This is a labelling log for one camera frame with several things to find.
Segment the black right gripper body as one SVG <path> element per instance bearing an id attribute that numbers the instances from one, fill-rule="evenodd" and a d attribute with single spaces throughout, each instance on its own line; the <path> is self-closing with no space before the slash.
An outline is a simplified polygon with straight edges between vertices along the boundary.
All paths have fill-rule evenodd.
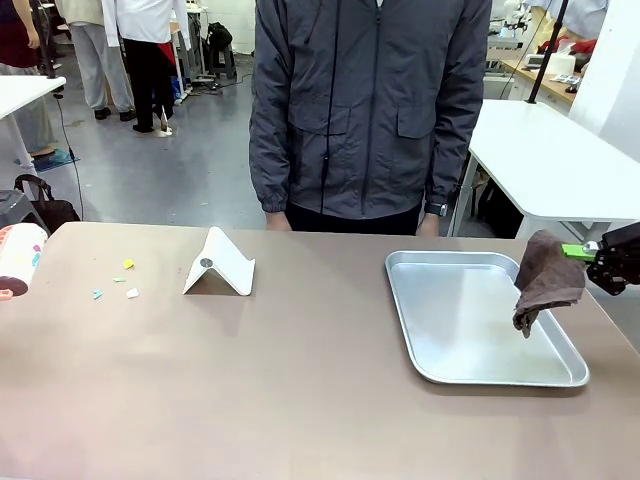
<path id="1" fill-rule="evenodd" d="M 611 296 L 640 286 L 640 223 L 605 233 L 588 263 L 589 280 Z"/>

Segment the brown cloth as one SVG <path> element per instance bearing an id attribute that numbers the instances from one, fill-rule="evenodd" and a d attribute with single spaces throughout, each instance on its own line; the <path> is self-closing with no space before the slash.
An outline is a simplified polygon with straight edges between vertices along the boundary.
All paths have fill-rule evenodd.
<path id="1" fill-rule="evenodd" d="M 566 257 L 554 234 L 538 230 L 527 242 L 514 284 L 520 297 L 513 325 L 527 339 L 540 312 L 572 306 L 581 299 L 584 263 Z"/>

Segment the pink handled lint roller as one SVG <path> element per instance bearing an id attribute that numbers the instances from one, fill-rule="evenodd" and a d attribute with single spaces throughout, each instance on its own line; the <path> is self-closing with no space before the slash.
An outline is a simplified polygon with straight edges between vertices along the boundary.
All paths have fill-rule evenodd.
<path id="1" fill-rule="evenodd" d="M 28 291 L 47 239 L 47 232 L 33 223 L 0 229 L 0 301 Z"/>

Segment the person's left hand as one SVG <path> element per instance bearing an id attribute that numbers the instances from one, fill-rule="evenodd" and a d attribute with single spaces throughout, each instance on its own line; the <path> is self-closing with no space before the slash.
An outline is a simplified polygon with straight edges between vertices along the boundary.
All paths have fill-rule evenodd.
<path id="1" fill-rule="evenodd" d="M 435 214 L 425 214 L 416 230 L 416 235 L 425 238 L 435 238 L 440 235 L 440 219 Z"/>

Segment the large white side table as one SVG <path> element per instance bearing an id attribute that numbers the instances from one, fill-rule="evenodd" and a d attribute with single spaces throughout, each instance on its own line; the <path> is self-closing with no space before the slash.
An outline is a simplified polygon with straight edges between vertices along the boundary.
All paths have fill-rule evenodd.
<path id="1" fill-rule="evenodd" d="M 469 152 L 449 236 L 459 232 L 478 168 L 522 214 L 519 239 L 569 224 L 591 241 L 640 220 L 640 163 L 542 103 L 484 101 Z"/>

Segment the silver metal tray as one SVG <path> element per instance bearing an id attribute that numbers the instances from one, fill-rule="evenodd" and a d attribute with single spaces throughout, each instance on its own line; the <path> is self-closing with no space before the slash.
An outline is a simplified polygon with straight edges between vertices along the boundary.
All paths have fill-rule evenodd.
<path id="1" fill-rule="evenodd" d="M 415 370 L 440 384 L 581 388 L 590 371 L 550 311 L 512 323 L 518 263 L 497 252 L 395 251 L 385 268 Z"/>

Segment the black pole on large table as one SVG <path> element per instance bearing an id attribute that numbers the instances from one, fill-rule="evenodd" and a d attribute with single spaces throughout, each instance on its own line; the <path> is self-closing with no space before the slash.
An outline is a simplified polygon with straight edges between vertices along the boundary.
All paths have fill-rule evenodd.
<path id="1" fill-rule="evenodd" d="M 566 13 L 566 9 L 568 6 L 569 0 L 562 0 L 559 11 L 558 11 L 558 15 L 556 17 L 555 23 L 554 23 L 554 27 L 552 30 L 552 34 L 549 38 L 548 41 L 548 45 L 547 48 L 544 51 L 544 55 L 543 55 L 543 59 L 542 59 L 542 63 L 540 66 L 540 69 L 538 71 L 537 77 L 534 81 L 533 87 L 531 89 L 529 98 L 526 100 L 526 102 L 528 104 L 535 104 L 536 103 L 536 98 L 539 92 L 539 89 L 542 85 L 542 82 L 544 80 L 544 76 L 546 74 L 546 70 L 548 67 L 548 64 L 550 62 L 550 58 L 551 55 L 553 53 L 553 49 L 554 46 L 557 42 L 558 36 L 559 36 L 559 32 L 562 28 L 562 24 L 563 24 L 563 20 L 564 20 L 564 16 Z"/>

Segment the person in grey jacket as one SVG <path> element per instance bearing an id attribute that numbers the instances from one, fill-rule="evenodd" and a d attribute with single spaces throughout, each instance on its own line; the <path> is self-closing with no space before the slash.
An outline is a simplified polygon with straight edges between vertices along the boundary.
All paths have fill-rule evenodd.
<path id="1" fill-rule="evenodd" d="M 415 235 L 483 103 L 491 0 L 256 0 L 249 167 L 291 231 Z"/>

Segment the white folded roller stand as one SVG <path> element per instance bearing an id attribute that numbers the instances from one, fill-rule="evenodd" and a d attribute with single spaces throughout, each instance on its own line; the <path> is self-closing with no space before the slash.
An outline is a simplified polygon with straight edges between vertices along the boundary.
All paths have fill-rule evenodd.
<path id="1" fill-rule="evenodd" d="M 252 292 L 256 260 L 246 258 L 218 226 L 210 227 L 200 253 L 192 262 L 182 294 L 185 295 L 203 275 L 213 270 L 238 295 Z"/>

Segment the black stool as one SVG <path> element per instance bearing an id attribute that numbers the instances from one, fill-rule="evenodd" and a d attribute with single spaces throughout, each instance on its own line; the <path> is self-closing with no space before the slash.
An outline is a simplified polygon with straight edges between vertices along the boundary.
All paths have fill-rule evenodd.
<path id="1" fill-rule="evenodd" d="M 237 78 L 232 40 L 231 33 L 224 25 L 219 22 L 208 24 L 205 62 L 210 75 L 220 77 L 224 74 L 230 80 Z"/>

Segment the person in grey trousers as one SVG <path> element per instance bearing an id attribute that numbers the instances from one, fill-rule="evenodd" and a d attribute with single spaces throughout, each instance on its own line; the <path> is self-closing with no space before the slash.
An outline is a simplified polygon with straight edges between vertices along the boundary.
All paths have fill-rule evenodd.
<path id="1" fill-rule="evenodd" d="M 84 88 L 85 101 L 96 120 L 110 114 L 107 88 L 123 122 L 136 118 L 133 96 L 121 51 L 110 47 L 101 0 L 54 0 L 69 28 Z"/>

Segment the blue floor mat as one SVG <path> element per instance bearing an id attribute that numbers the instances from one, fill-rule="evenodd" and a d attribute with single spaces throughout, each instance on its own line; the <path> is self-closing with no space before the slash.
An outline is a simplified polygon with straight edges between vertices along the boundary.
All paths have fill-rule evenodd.
<path id="1" fill-rule="evenodd" d="M 73 164 L 77 160 L 73 151 L 55 149 L 46 155 L 33 157 L 34 168 L 37 172 L 45 172 L 65 165 Z"/>

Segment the grey plastic box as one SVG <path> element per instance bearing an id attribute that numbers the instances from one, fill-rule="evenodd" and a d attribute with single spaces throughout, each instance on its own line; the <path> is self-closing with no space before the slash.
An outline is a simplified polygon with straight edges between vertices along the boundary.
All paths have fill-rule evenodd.
<path id="1" fill-rule="evenodd" d="M 22 223 L 31 212 L 31 202 L 24 193 L 0 190 L 0 229 Z"/>

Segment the black pole on small table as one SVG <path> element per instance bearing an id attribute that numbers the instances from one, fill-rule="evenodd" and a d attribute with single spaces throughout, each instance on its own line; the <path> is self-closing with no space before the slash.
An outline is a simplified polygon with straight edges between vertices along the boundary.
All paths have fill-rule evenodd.
<path id="1" fill-rule="evenodd" d="M 46 76 L 49 79 L 56 77 L 54 68 L 55 64 L 55 49 L 53 46 L 53 29 L 49 18 L 48 9 L 44 6 L 42 0 L 34 0 L 35 8 L 38 13 L 40 37 L 41 37 L 41 51 L 44 62 L 44 70 Z"/>

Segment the small white side table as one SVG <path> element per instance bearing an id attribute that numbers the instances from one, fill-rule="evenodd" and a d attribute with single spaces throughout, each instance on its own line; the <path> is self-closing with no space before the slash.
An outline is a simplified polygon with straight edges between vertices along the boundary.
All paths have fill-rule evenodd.
<path id="1" fill-rule="evenodd" d="M 9 144 L 19 160 L 19 165 L 29 171 L 35 171 L 33 158 L 25 147 L 15 112 L 48 93 L 61 91 L 65 84 L 65 77 L 0 76 L 0 126 L 3 126 L 9 135 Z"/>

